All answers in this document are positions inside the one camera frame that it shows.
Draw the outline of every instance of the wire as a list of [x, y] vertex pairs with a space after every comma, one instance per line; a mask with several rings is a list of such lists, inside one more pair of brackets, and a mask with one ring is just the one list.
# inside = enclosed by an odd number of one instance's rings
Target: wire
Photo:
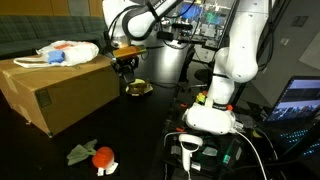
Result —
[[[274, 159], [275, 159], [275, 160], [278, 160], [279, 158], [278, 158], [277, 151], [274, 149], [273, 144], [272, 144], [272, 142], [271, 142], [270, 138], [267, 136], [267, 134], [266, 134], [264, 131], [262, 131], [261, 129], [259, 129], [259, 128], [258, 128], [258, 129], [254, 129], [254, 130], [256, 130], [256, 131], [258, 131], [258, 132], [262, 133], [262, 134], [266, 137], [267, 141], [268, 141], [268, 142], [269, 142], [269, 144], [270, 144], [270, 147], [271, 147], [271, 148], [272, 148], [272, 150], [273, 150]], [[283, 172], [283, 171], [280, 171], [280, 174], [282, 175], [282, 177], [283, 177], [283, 179], [284, 179], [284, 180], [286, 180], [286, 179], [287, 179], [287, 177], [286, 177], [286, 175], [284, 174], [284, 172]]]
[[[168, 133], [164, 136], [164, 140], [163, 140], [163, 147], [166, 146], [166, 141], [167, 141], [167, 137], [171, 136], [171, 135], [176, 135], [176, 134], [185, 134], [186, 132], [172, 132], [172, 133]], [[164, 163], [164, 179], [167, 180], [167, 176], [168, 176], [168, 168], [167, 168], [167, 164]]]
[[143, 57], [143, 54], [141, 54], [140, 57], [141, 57], [142, 60], [147, 60], [148, 57], [149, 57], [149, 50], [147, 50], [147, 56], [146, 57]]
[[270, 63], [272, 56], [273, 56], [273, 50], [274, 50], [274, 27], [273, 27], [273, 20], [272, 20], [272, 0], [269, 0], [269, 4], [268, 4], [268, 22], [269, 22], [269, 32], [270, 32], [270, 36], [271, 36], [271, 42], [270, 42], [270, 47], [269, 47], [269, 55], [268, 55], [268, 59], [267, 62], [264, 64], [259, 65], [259, 68], [262, 67], [262, 69], [259, 69], [259, 71], [263, 71], [266, 69], [266, 67], [268, 66], [268, 64]]
[[[310, 121], [301, 121], [298, 124], [294, 124], [293, 127], [295, 127], [295, 128], [293, 130], [292, 130], [292, 128], [290, 128], [290, 129], [282, 128], [282, 130], [285, 130], [285, 131], [290, 130], [290, 132], [287, 133], [287, 135], [286, 135], [287, 137], [289, 137], [299, 129], [306, 129], [305, 126], [308, 125], [309, 123], [310, 123]], [[277, 143], [274, 144], [274, 147], [278, 147], [278, 146], [281, 145], [281, 143], [284, 143], [284, 142], [286, 142], [286, 139], [285, 138], [280, 138], [280, 140]]]
[[[196, 34], [197, 28], [198, 28], [198, 26], [199, 26], [199, 22], [200, 22], [200, 18], [198, 18], [197, 25], [196, 25], [196, 27], [194, 27], [194, 31], [193, 31], [191, 37], [188, 38], [189, 40], [188, 40], [188, 42], [186, 43], [186, 45], [185, 45], [184, 47], [179, 48], [179, 47], [170, 45], [170, 44], [168, 44], [165, 40], [163, 40], [163, 43], [164, 43], [165, 45], [173, 48], [173, 49], [178, 49], [178, 50], [183, 50], [183, 49], [185, 49], [187, 46], [189, 46], [189, 44], [191, 43], [191, 40], [192, 40], [193, 36]], [[161, 22], [159, 22], [159, 23], [160, 23], [160, 30], [163, 31], [162, 23], [161, 23]]]
[[[246, 103], [252, 103], [252, 102], [250, 102], [250, 101], [248, 101], [248, 100], [245, 100], [245, 99], [243, 99], [243, 98], [239, 98], [240, 100], [242, 100], [242, 101], [244, 101], [244, 102], [246, 102]], [[259, 106], [263, 106], [263, 107], [265, 107], [266, 105], [263, 105], [263, 104], [257, 104], [257, 103], [253, 103], [253, 104], [256, 104], [256, 105], [259, 105]]]
[[191, 180], [190, 171], [187, 171], [188, 173], [188, 180]]
[[163, 48], [164, 46], [147, 46], [146, 49], [158, 49], [158, 48]]
[[[177, 83], [162, 83], [162, 82], [153, 82], [153, 81], [150, 81], [150, 84], [154, 84], [156, 86], [159, 86], [159, 87], [162, 87], [162, 88], [166, 88], [166, 89], [174, 89], [176, 88], [177, 86], [178, 87], [182, 87], [181, 85], [177, 84]], [[172, 84], [174, 86], [170, 87], [170, 86], [164, 86], [162, 84]]]
[[[283, 162], [283, 163], [265, 164], [264, 166], [265, 166], [265, 167], [281, 166], [281, 165], [292, 164], [292, 163], [295, 163], [295, 162], [297, 162], [297, 160], [288, 161], [288, 162]], [[225, 176], [226, 174], [229, 174], [229, 173], [231, 173], [231, 172], [235, 172], [235, 171], [239, 171], [239, 170], [243, 170], [243, 169], [257, 168], [257, 167], [260, 167], [260, 166], [259, 166], [259, 165], [242, 166], [242, 167], [238, 167], [238, 168], [235, 168], [235, 169], [230, 169], [230, 170], [228, 170], [227, 172], [224, 172], [224, 173], [218, 175], [217, 177], [223, 177], [223, 176]]]
[[277, 154], [276, 150], [274, 149], [273, 144], [272, 144], [270, 138], [267, 136], [267, 134], [266, 134], [264, 131], [262, 131], [260, 128], [254, 128], [254, 130], [262, 133], [262, 134], [266, 137], [267, 141], [268, 141], [269, 144], [270, 144], [270, 147], [271, 147], [272, 150], [273, 150], [274, 158], [275, 158], [276, 160], [278, 160], [278, 154]]
[[112, 39], [113, 39], [113, 34], [114, 34], [114, 31], [115, 31], [115, 28], [116, 28], [117, 21], [118, 21], [118, 19], [120, 18], [120, 16], [123, 13], [125, 13], [128, 10], [135, 9], [135, 8], [138, 8], [138, 7], [143, 7], [143, 6], [141, 6], [141, 5], [128, 6], [124, 10], [122, 10], [119, 14], [117, 14], [117, 16], [112, 20], [112, 22], [110, 24], [110, 27], [108, 28], [108, 31], [107, 31], [107, 35], [109, 36], [110, 30], [112, 29], [112, 26], [113, 26], [112, 34], [111, 34], [111, 37], [110, 37], [110, 44], [108, 44], [107, 46], [108, 46], [108, 49], [109, 49], [109, 51], [110, 51], [110, 53], [112, 54], [113, 57], [114, 57], [114, 55], [113, 55], [113, 52], [112, 52], [112, 49], [111, 49], [111, 47], [112, 47], [111, 42], [112, 42]]
[[236, 134], [239, 134], [240, 136], [242, 136], [242, 137], [243, 137], [246, 141], [248, 141], [248, 143], [251, 145], [253, 151], [255, 152], [255, 154], [256, 154], [256, 156], [257, 156], [257, 159], [258, 159], [258, 162], [259, 162], [259, 164], [260, 164], [263, 177], [264, 177], [265, 180], [268, 180], [268, 179], [267, 179], [267, 176], [266, 176], [266, 173], [265, 173], [265, 171], [264, 171], [264, 167], [263, 167], [263, 165], [262, 165], [260, 156], [259, 156], [256, 148], [253, 146], [253, 144], [250, 142], [250, 140], [249, 140], [245, 135], [243, 135], [243, 134], [240, 133], [240, 132], [236, 132]]
[[190, 6], [183, 13], [178, 14], [177, 16], [166, 16], [166, 18], [178, 18], [178, 17], [186, 14], [195, 2], [196, 2], [196, 0], [193, 0], [193, 2], [190, 4]]
[[[208, 63], [208, 62], [205, 62], [205, 61], [202, 61], [201, 59], [200, 59], [200, 57], [199, 57], [199, 55], [198, 55], [198, 53], [197, 53], [197, 51], [195, 51], [195, 54], [196, 54], [196, 56], [197, 56], [197, 58], [199, 59], [199, 61], [200, 62], [204, 62], [204, 63]], [[211, 68], [209, 68], [209, 67], [207, 67], [205, 64], [203, 64], [203, 63], [201, 63], [202, 65], [203, 65], [203, 67], [204, 68], [206, 68], [207, 70], [210, 70], [210, 71], [212, 71], [212, 69]]]

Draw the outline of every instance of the computer screen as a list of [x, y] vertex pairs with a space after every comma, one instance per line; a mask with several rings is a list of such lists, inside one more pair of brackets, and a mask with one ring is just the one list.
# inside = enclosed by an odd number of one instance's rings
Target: computer screen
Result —
[[293, 76], [272, 113], [264, 120], [280, 122], [292, 119], [308, 119], [320, 110], [320, 76]]
[[180, 14], [185, 13], [181, 16], [181, 18], [190, 19], [190, 20], [194, 20], [194, 21], [197, 21], [198, 18], [200, 18], [201, 12], [202, 12], [201, 6], [195, 5], [195, 4], [191, 5], [191, 3], [186, 3], [186, 2], [182, 3], [181, 9], [180, 9]]

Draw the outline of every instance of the black table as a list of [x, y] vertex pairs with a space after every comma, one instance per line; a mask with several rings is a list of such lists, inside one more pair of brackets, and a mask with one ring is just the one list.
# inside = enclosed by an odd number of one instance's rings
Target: black table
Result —
[[[152, 38], [145, 43], [159, 45]], [[136, 76], [176, 83], [183, 53], [167, 47], [150, 50], [149, 58], [141, 60], [136, 69]], [[157, 161], [156, 147], [174, 89], [154, 86], [152, 94], [132, 97], [125, 93], [124, 87], [122, 82], [120, 97], [52, 139], [33, 125], [25, 125], [25, 119], [10, 109], [0, 93], [0, 179], [97, 179], [91, 158], [70, 167], [66, 159], [76, 145], [93, 139], [98, 140], [96, 149], [111, 147], [119, 162], [113, 175], [99, 179], [146, 179]]]

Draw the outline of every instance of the orange toy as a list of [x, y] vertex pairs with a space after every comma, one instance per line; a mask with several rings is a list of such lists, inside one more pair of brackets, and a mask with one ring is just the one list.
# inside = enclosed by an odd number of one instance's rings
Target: orange toy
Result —
[[114, 153], [109, 147], [100, 148], [92, 158], [93, 165], [96, 168], [106, 169], [114, 162]]

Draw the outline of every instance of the cardboard box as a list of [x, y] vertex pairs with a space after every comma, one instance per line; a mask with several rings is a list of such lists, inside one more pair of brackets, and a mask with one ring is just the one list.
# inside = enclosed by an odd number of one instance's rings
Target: cardboard box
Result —
[[110, 59], [75, 67], [26, 69], [0, 61], [0, 88], [10, 107], [52, 137], [119, 96]]

